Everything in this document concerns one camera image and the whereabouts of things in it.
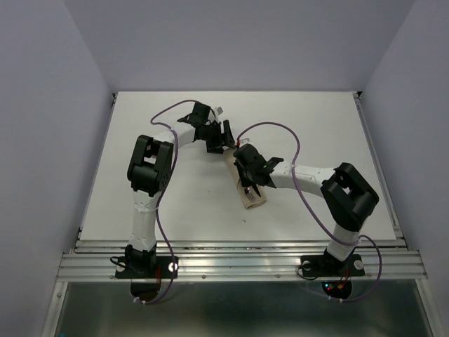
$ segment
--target gray wall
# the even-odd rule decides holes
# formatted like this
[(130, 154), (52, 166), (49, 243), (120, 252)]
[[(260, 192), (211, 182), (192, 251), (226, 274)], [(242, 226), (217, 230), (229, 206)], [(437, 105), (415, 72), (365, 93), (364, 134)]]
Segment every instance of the gray wall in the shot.
[(362, 90), (411, 0), (66, 0), (113, 90)]
[(449, 1), (419, 0), (362, 96), (408, 243), (449, 331)]
[(110, 92), (64, 4), (0, 1), (0, 334), (39, 336)]

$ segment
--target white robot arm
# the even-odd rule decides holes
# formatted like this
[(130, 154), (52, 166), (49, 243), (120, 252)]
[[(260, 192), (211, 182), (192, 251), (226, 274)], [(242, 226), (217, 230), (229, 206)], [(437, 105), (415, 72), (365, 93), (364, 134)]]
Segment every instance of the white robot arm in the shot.
[[(243, 187), (252, 186), (257, 191), (257, 185), (272, 188), (297, 189), (292, 176), (293, 165), (283, 162), (282, 158), (264, 157), (247, 143), (234, 152), (236, 166)], [(342, 163), (337, 168), (314, 168), (295, 166), (295, 177), (302, 192), (308, 192), (323, 197), (336, 222), (327, 249), (322, 257), (303, 256), (308, 262), (311, 277), (340, 275), (342, 270), (349, 268), (350, 262), (358, 256), (353, 256), (357, 238), (366, 218), (371, 215), (379, 202), (374, 189), (362, 175), (348, 163)]]
[(196, 140), (204, 140), (209, 153), (234, 147), (229, 122), (211, 121), (210, 111), (209, 106), (195, 103), (192, 113), (179, 119), (171, 130), (153, 138), (138, 137), (127, 173), (134, 196), (133, 230), (125, 256), (111, 259), (122, 269), (116, 271), (117, 278), (151, 278), (155, 267), (164, 263), (163, 257), (156, 259), (156, 208), (171, 178), (175, 134), (178, 149)]

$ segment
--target screw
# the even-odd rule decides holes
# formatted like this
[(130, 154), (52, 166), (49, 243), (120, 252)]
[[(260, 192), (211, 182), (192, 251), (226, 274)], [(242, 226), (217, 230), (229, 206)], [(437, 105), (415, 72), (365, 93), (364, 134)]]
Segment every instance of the screw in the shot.
[(362, 270), (363, 269), (363, 262), (361, 260), (355, 260), (354, 261), (354, 267), (357, 270)]
[(307, 272), (309, 270), (311, 270), (310, 261), (302, 261), (301, 266), (302, 266), (302, 269), (307, 271)]
[(173, 272), (173, 262), (168, 265), (168, 271)]

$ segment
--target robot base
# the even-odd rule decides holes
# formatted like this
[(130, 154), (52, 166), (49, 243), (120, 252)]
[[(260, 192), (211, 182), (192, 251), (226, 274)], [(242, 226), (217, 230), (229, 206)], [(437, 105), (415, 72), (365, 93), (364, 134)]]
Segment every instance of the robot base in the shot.
[(344, 263), (333, 263), (325, 260), (322, 255), (305, 255), (301, 257), (302, 276), (313, 277), (341, 277), (347, 270), (351, 277), (365, 276), (362, 258), (352, 254)]
[[(125, 265), (125, 256), (117, 258), (117, 262)], [(160, 270), (159, 277), (161, 279), (177, 278), (178, 258), (175, 256), (175, 270), (173, 272), (173, 259), (171, 256), (158, 256), (155, 266), (149, 270), (148, 268), (121, 268), (117, 267), (115, 271), (116, 279), (156, 279), (157, 272)]]

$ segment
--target glass panel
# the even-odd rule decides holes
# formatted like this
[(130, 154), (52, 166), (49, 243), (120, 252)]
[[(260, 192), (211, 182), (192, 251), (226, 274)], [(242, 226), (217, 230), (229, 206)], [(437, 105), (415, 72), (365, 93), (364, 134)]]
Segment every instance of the glass panel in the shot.
[[(354, 282), (353, 296), (372, 282)], [(125, 283), (74, 283), (56, 336), (431, 336), (416, 283), (382, 281), (335, 303), (298, 283), (174, 284), (160, 304), (134, 304)], [(319, 282), (308, 283), (321, 290)]]

